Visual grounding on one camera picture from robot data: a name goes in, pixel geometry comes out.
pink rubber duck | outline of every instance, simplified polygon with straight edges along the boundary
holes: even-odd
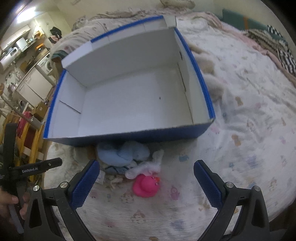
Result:
[[[140,197],[153,197],[159,189],[159,177],[140,174],[133,184],[133,192]]]

blue gripper pad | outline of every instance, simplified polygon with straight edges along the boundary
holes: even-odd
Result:
[[[72,209],[75,210],[78,207],[82,207],[99,173],[99,162],[90,160],[81,172],[75,174],[70,181],[70,188],[68,190]]]
[[[226,196],[224,182],[217,173],[213,173],[208,168],[203,160],[194,163],[193,171],[211,206],[219,210]]]

metal screw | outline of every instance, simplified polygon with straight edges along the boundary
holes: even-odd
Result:
[[[61,188],[66,188],[68,186],[68,183],[67,182],[63,182],[60,184],[60,187]]]
[[[234,184],[233,184],[232,182],[227,182],[227,183],[226,183],[226,186],[227,186],[228,188],[233,188],[233,187],[234,187]]]
[[[260,192],[260,187],[258,187],[258,186],[254,186],[254,189],[257,191],[257,192]]]
[[[36,185],[35,187],[33,187],[33,191],[34,192],[37,192],[39,190],[39,186],[38,185]]]

bed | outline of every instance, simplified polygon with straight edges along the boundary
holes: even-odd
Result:
[[[150,14],[97,18],[93,21],[98,24],[92,27],[101,25],[103,33],[108,24],[118,26]],[[258,185],[270,221],[296,197],[296,90],[292,82],[269,56],[236,36],[239,30],[206,13],[174,14],[179,31],[192,49],[196,46],[216,120],[198,139],[149,144],[151,151],[165,152],[161,188],[155,197],[135,196],[130,181],[115,189],[94,184],[77,211],[97,240],[197,240],[217,211],[194,177],[193,164],[198,159],[237,187]],[[71,43],[79,31],[83,28],[64,37],[51,55],[56,58],[61,51],[67,54],[71,46],[75,49]],[[202,67],[209,62],[212,69]],[[61,157],[63,165],[46,173],[45,188],[69,181],[88,161],[85,148],[53,143],[47,158],[55,157]],[[228,232],[238,214],[236,208]],[[64,224],[60,225],[70,240]]]

human hand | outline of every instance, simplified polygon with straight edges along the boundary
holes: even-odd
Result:
[[[27,208],[28,208],[29,199],[30,199],[29,193],[25,193],[23,195],[23,200],[24,200],[25,204],[22,207],[22,209],[20,210],[20,215],[21,215],[22,219],[24,219],[24,220],[25,220],[25,216],[26,216],[26,212],[27,212]],[[10,223],[13,223],[13,221],[10,217],[8,205],[9,204],[18,204],[18,202],[19,202],[18,197],[13,196],[13,195],[9,194],[8,192],[3,191],[2,188],[0,187],[0,215],[3,218],[7,219]]]

